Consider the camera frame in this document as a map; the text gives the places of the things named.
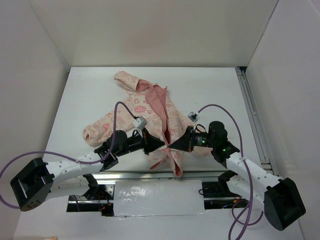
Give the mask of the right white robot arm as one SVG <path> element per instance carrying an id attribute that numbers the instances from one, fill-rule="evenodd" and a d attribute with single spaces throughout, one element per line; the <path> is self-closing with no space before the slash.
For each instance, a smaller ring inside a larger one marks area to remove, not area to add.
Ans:
<path id="1" fill-rule="evenodd" d="M 183 136 L 170 145 L 184 152 L 192 152 L 195 147 L 210 148 L 213 158 L 227 169 L 218 184 L 220 194 L 234 193 L 246 200 L 252 197 L 253 208 L 261 209 L 275 229 L 283 231 L 306 213 L 295 182 L 275 176 L 243 157 L 228 141 L 222 122 L 211 122 L 208 132 L 201 133 L 189 126 Z"/>

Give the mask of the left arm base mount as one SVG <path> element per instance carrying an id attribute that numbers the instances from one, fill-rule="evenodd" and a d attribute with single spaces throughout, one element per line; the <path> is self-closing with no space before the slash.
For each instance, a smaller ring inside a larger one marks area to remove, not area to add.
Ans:
<path id="1" fill-rule="evenodd" d="M 91 187 L 82 195 L 70 195 L 67 213 L 100 213 L 105 217 L 114 216 L 114 184 Z"/>

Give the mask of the pink and cream jacket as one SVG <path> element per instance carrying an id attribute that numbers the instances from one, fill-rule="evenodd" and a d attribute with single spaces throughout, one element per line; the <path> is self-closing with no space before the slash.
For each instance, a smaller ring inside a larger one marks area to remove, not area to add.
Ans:
<path id="1" fill-rule="evenodd" d="M 175 176 L 181 177 L 184 153 L 169 145 L 182 137 L 187 127 L 194 126 L 194 123 L 176 109 L 166 88 L 125 71 L 117 72 L 114 80 L 126 90 L 128 97 L 116 110 L 84 128 L 82 137 L 85 142 L 95 147 L 111 137 L 114 130 L 141 130 L 145 127 L 152 136 L 164 142 L 164 146 L 147 155 L 149 168 L 168 162 Z"/>

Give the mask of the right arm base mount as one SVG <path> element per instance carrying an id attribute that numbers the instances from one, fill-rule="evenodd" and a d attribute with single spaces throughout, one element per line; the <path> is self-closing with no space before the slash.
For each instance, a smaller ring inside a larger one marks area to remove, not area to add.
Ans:
<path id="1" fill-rule="evenodd" d="M 232 193 L 229 189 L 218 181 L 202 182 L 202 188 L 198 193 L 203 197 L 204 209 L 231 209 L 235 203 L 239 202 L 238 208 L 244 208 L 248 201 L 241 196 Z"/>

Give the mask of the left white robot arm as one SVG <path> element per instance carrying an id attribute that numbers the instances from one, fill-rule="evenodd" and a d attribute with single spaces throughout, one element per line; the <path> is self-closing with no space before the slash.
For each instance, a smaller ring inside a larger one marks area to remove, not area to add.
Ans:
<path id="1" fill-rule="evenodd" d="M 18 209 L 27 212 L 48 199 L 62 196 L 63 183 L 109 170 L 118 164 L 118 157 L 139 150 L 148 155 L 164 144 L 146 129 L 132 136 L 117 130 L 100 147 L 79 159 L 45 162 L 37 157 L 10 181 Z"/>

